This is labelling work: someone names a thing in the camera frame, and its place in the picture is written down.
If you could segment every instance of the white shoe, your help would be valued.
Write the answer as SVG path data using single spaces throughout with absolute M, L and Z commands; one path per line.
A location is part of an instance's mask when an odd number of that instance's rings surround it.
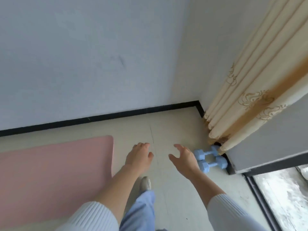
M 144 191 L 147 191 L 147 190 L 151 190 L 152 187 L 151 187 L 151 181 L 149 179 L 149 177 L 143 177 L 141 179 L 141 182 L 140 182 L 140 187 L 139 187 L 139 190 L 140 192 L 144 192 Z

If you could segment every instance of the wall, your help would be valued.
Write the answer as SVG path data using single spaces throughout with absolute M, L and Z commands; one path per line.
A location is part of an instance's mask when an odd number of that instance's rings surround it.
M 228 151 L 237 171 L 308 151 L 308 95 Z
M 191 0 L 172 102 L 210 104 L 270 0 Z
M 0 130 L 170 104 L 189 0 L 1 0 Z

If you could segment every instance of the light blue pants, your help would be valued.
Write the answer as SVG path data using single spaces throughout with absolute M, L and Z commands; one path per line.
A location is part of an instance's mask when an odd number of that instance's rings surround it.
M 154 202 L 154 191 L 143 192 L 123 217 L 120 231 L 155 231 Z

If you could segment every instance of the dumbbell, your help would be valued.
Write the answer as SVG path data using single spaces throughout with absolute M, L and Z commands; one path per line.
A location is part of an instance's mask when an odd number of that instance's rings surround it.
M 207 163 L 205 160 L 201 160 L 198 161 L 198 165 L 203 173 L 208 173 L 210 171 L 210 167 L 218 165 L 221 169 L 224 169 L 228 166 L 228 162 L 223 156 L 217 156 L 215 162 Z
M 212 154 L 213 156 L 218 156 L 218 148 L 219 146 L 216 145 L 212 145 L 211 146 L 212 150 L 211 151 L 206 151 L 204 152 L 202 149 L 197 149 L 193 152 L 195 158 L 197 159 L 197 161 L 199 160 L 204 160 L 206 155 L 210 155 Z

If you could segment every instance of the pink yoga mat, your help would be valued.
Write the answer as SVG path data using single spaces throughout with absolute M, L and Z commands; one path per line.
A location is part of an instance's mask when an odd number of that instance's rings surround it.
M 111 179 L 113 137 L 0 153 L 0 229 L 73 214 Z

